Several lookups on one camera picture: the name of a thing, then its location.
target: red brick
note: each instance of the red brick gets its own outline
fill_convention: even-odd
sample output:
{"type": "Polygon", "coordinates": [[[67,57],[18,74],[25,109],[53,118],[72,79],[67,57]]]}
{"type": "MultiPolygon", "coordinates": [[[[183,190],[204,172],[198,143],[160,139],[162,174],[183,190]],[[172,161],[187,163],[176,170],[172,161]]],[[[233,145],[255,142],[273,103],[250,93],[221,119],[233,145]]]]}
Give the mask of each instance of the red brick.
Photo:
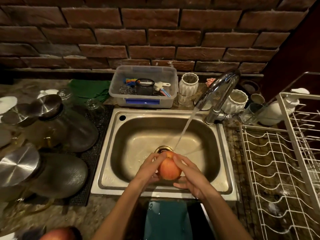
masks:
{"type": "Polygon", "coordinates": [[[42,28],[44,35],[54,44],[96,44],[94,34],[85,28],[42,28]]]}
{"type": "Polygon", "coordinates": [[[117,68],[119,66],[149,66],[149,60],[134,60],[134,59],[108,59],[111,68],[117,68]]]}
{"type": "Polygon", "coordinates": [[[62,57],[21,57],[30,68],[68,68],[62,57]]]}
{"type": "Polygon", "coordinates": [[[249,48],[257,37],[257,33],[206,33],[201,46],[249,48]]]}
{"type": "Polygon", "coordinates": [[[152,45],[197,45],[200,31],[149,29],[152,45]]]}
{"type": "Polygon", "coordinates": [[[87,57],[106,57],[106,58],[127,58],[127,51],[125,46],[112,45],[79,45],[82,54],[87,57]]]}
{"type": "Polygon", "coordinates": [[[46,38],[36,27],[0,27],[0,41],[41,43],[46,38]]]}
{"type": "Polygon", "coordinates": [[[187,29],[213,29],[235,28],[241,11],[220,10],[182,10],[181,28],[187,29]]]}
{"type": "Polygon", "coordinates": [[[146,0],[86,0],[85,3],[89,7],[143,7],[146,0]]]}
{"type": "Polygon", "coordinates": [[[127,28],[175,28],[179,9],[121,9],[123,24],[127,28]]]}
{"type": "Polygon", "coordinates": [[[229,48],[223,56],[223,60],[264,62],[271,60],[276,53],[276,50],[229,48]]]}
{"type": "Polygon", "coordinates": [[[0,56],[39,56],[39,53],[29,44],[0,43],[0,56]]]}
{"type": "Polygon", "coordinates": [[[33,44],[33,47],[43,55],[75,56],[81,55],[79,47],[75,44],[33,44]]]}
{"type": "Polygon", "coordinates": [[[206,62],[197,61],[195,65],[196,72],[227,72],[232,69],[237,69],[239,62],[206,62]]]}
{"type": "Polygon", "coordinates": [[[72,27],[118,28],[121,27],[117,8],[62,8],[72,27]]]}
{"type": "Polygon", "coordinates": [[[66,22],[58,7],[3,6],[11,19],[22,26],[65,26],[66,22]]]}
{"type": "Polygon", "coordinates": [[[12,25],[10,18],[0,9],[0,25],[12,25]]]}
{"type": "Polygon", "coordinates": [[[18,57],[0,57],[0,67],[26,68],[27,65],[18,57]]]}
{"type": "Polygon", "coordinates": [[[178,47],[177,59],[180,60],[219,60],[225,48],[178,47]]]}
{"type": "Polygon", "coordinates": [[[222,9],[271,9],[279,0],[214,0],[215,8],[222,9]]]}
{"type": "Polygon", "coordinates": [[[287,31],[296,28],[305,15],[303,12],[246,12],[239,27],[251,30],[287,31]]]}
{"type": "Polygon", "coordinates": [[[131,58],[160,58],[172,59],[174,58],[175,47],[157,47],[157,46],[130,46],[129,54],[131,58]]]}
{"type": "Polygon", "coordinates": [[[262,32],[254,43],[254,47],[278,48],[290,33],[262,32]]]}
{"type": "Polygon", "coordinates": [[[153,60],[152,65],[160,67],[174,67],[177,69],[177,71],[191,72],[195,62],[179,60],[153,60]]]}
{"type": "Polygon", "coordinates": [[[266,67],[265,63],[241,63],[239,70],[242,73],[259,73],[266,67]]]}
{"type": "Polygon", "coordinates": [[[6,4],[6,5],[23,5],[23,0],[0,0],[0,4],[6,4]]]}
{"type": "Polygon", "coordinates": [[[83,0],[25,0],[31,6],[80,7],[83,0]]]}
{"type": "Polygon", "coordinates": [[[63,58],[67,65],[75,69],[109,68],[106,58],[87,58],[84,56],[66,56],[63,58]]]}
{"type": "Polygon", "coordinates": [[[100,44],[146,44],[146,32],[144,30],[95,29],[94,32],[100,44]]]}
{"type": "Polygon", "coordinates": [[[183,8],[189,5],[207,7],[211,0],[148,0],[148,4],[163,5],[167,7],[183,8]]]}
{"type": "Polygon", "coordinates": [[[316,0],[282,0],[278,10],[304,11],[311,7],[316,0]]]}

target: hand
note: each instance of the hand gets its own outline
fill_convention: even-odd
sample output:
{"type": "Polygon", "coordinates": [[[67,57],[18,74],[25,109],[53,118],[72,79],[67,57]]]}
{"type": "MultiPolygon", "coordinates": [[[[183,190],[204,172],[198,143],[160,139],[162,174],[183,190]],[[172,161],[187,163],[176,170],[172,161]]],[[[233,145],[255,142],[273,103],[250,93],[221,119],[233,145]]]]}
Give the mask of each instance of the hand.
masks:
{"type": "Polygon", "coordinates": [[[189,189],[191,194],[203,200],[205,198],[203,190],[207,187],[213,188],[207,178],[202,174],[189,158],[176,154],[173,156],[175,164],[184,172],[185,176],[181,177],[178,181],[179,183],[173,183],[174,187],[180,189],[189,189]]]}
{"type": "Polygon", "coordinates": [[[166,157],[166,152],[162,152],[161,154],[151,153],[146,160],[144,160],[133,179],[134,182],[138,182],[142,187],[142,191],[144,191],[149,184],[159,181],[156,171],[166,157]]]}

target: sink basin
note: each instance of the sink basin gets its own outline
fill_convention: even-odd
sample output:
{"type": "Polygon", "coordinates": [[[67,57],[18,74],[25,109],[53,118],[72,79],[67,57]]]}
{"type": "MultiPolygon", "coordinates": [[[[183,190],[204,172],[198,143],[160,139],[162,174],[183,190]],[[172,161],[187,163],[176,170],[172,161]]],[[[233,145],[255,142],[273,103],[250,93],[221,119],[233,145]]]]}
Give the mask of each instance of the sink basin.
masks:
{"type": "MultiPolygon", "coordinates": [[[[102,147],[91,193],[120,195],[144,159],[160,146],[174,148],[192,111],[114,109],[102,147]]],[[[237,200],[237,189],[223,126],[206,125],[198,112],[175,149],[194,162],[226,200],[237,200]]],[[[149,185],[142,196],[193,198],[173,181],[149,185]]]]}

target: sink faucet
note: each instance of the sink faucet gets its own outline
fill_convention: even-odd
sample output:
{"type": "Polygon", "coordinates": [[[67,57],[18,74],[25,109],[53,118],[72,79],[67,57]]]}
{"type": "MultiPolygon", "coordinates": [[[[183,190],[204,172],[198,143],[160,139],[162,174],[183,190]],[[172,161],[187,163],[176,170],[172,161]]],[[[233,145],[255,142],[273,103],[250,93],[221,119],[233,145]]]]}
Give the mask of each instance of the sink faucet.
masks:
{"type": "Polygon", "coordinates": [[[236,69],[230,72],[225,72],[219,76],[209,88],[200,96],[195,104],[195,107],[202,109],[211,97],[217,92],[221,92],[220,98],[216,104],[212,105],[209,114],[204,119],[208,125],[213,125],[216,121],[222,121],[231,117],[221,110],[222,105],[235,88],[241,76],[241,72],[236,69]]]}

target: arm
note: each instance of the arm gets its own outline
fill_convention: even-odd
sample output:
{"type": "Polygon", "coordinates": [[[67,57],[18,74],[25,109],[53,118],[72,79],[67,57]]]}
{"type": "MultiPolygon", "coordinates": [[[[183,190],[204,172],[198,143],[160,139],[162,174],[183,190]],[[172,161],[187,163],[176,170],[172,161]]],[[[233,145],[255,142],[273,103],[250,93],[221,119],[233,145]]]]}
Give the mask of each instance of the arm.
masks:
{"type": "Polygon", "coordinates": [[[252,240],[226,201],[198,167],[187,157],[178,154],[173,157],[173,160],[186,175],[181,177],[179,183],[173,185],[177,188],[189,189],[193,196],[203,203],[218,236],[222,240],[252,240]]]}
{"type": "Polygon", "coordinates": [[[130,216],[134,211],[141,192],[149,183],[159,180],[155,172],[165,158],[165,153],[160,155],[158,153],[151,153],[147,157],[92,240],[120,240],[124,238],[130,216]]]}

